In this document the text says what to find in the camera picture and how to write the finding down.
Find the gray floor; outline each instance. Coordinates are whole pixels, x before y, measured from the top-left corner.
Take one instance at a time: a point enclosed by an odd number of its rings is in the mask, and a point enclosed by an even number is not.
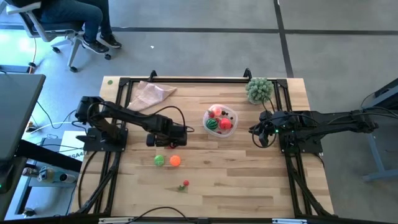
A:
[[[280,6],[286,29],[398,30],[393,0],[280,0]],[[277,28],[272,0],[120,0],[111,1],[110,8],[115,27]],[[18,22],[17,17],[0,15],[0,23]],[[255,77],[286,77],[279,34],[115,34],[124,46],[111,52],[111,61],[79,50],[74,64],[79,73],[68,71],[68,46],[55,54],[48,43],[37,40],[36,73],[47,76],[39,101],[53,121],[62,121],[82,95],[97,95],[104,75],[149,75],[155,69],[159,75],[240,77],[249,67]],[[397,78],[397,36],[288,35],[287,45],[294,77],[304,78],[313,110],[358,109],[366,95]],[[0,30],[0,49],[6,52],[0,64],[25,65],[32,58],[34,41],[22,30]],[[49,122],[40,108],[34,117],[40,125]],[[24,138],[36,142],[48,133],[62,137],[64,130],[74,129],[65,125]],[[361,179],[376,171],[364,136],[334,134],[322,143],[336,214],[397,222],[398,179]],[[381,154],[386,167],[397,168],[398,153]]]

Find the clear plastic bowl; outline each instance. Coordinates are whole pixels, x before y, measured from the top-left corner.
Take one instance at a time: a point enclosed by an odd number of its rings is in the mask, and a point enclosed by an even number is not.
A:
[[[221,108],[223,111],[227,112],[228,115],[221,115],[219,116],[219,118],[230,118],[233,117],[233,119],[231,120],[232,123],[232,128],[229,130],[224,130],[220,128],[220,125],[214,129],[214,130],[210,130],[209,128],[206,127],[206,122],[209,118],[209,113],[207,111],[205,111],[205,115],[203,116],[203,127],[205,127],[205,130],[214,136],[217,136],[219,138],[227,138],[230,137],[234,132],[236,127],[238,126],[238,115],[236,114],[236,112],[234,110],[232,110],[231,108],[224,106],[224,105],[212,105],[211,107],[209,107],[209,111],[212,111],[213,108],[218,107]]]

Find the orange ball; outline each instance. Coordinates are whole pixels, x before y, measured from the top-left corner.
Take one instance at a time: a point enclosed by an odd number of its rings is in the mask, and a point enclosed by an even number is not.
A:
[[[170,158],[170,164],[172,166],[179,166],[181,164],[181,158],[179,156],[172,156]]]

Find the white cable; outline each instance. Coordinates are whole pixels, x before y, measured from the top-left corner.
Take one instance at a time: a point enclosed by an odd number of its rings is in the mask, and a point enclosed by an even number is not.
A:
[[[56,122],[56,123],[52,123],[52,124],[72,124],[72,122]],[[36,130],[32,131],[30,134],[35,133],[36,131],[38,131],[40,129],[43,129],[43,128],[46,128],[48,126],[51,126],[51,124],[48,124],[48,125],[42,126],[40,128],[37,128]]]

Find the beige cloth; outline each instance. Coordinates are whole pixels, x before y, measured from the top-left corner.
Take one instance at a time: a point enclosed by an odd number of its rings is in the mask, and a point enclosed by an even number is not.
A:
[[[168,85],[141,81],[135,89],[133,99],[127,108],[133,111],[141,111],[164,101],[176,89],[176,87]]]

